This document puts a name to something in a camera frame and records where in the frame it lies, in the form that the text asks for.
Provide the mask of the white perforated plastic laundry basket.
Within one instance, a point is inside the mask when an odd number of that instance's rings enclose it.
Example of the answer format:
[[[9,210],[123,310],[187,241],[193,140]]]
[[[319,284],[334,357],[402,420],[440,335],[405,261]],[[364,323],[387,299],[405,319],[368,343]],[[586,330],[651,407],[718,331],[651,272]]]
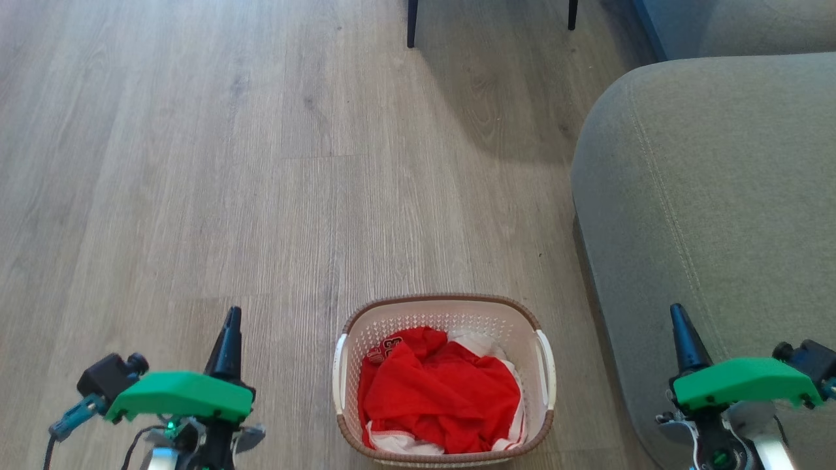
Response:
[[[520,446],[508,451],[423,457],[376,451],[364,445],[357,398],[363,357],[389,334],[422,325],[451,333],[484,334],[498,342],[521,378],[526,439]],[[460,292],[383,298],[358,309],[338,337],[332,360],[332,403],[338,429],[347,443],[380,464],[421,470],[499,464],[531,452],[549,434],[555,420],[555,357],[539,321],[511,298]]]

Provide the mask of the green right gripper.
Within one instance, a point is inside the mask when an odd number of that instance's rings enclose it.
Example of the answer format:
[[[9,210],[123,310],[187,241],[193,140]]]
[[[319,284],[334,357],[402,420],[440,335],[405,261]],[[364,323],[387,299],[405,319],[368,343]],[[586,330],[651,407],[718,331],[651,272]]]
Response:
[[[741,401],[783,400],[794,407],[820,407],[824,399],[803,372],[771,358],[734,358],[713,365],[682,304],[671,305],[678,374],[671,378],[681,409],[699,411]]]

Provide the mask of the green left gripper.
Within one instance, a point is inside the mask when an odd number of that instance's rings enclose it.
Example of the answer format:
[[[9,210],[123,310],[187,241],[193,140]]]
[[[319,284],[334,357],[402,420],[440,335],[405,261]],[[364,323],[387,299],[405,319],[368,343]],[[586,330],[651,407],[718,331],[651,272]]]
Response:
[[[114,424],[136,416],[174,415],[240,423],[254,395],[242,382],[242,310],[230,307],[205,366],[193,371],[149,372],[114,399],[104,419]]]

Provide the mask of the grey fabric sofa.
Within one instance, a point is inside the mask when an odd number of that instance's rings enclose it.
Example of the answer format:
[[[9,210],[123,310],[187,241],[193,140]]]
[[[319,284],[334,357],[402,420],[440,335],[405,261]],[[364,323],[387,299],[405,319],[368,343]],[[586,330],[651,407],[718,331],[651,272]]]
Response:
[[[672,304],[716,361],[836,351],[836,0],[634,1],[658,62],[595,103],[572,193],[633,427],[686,470]]]

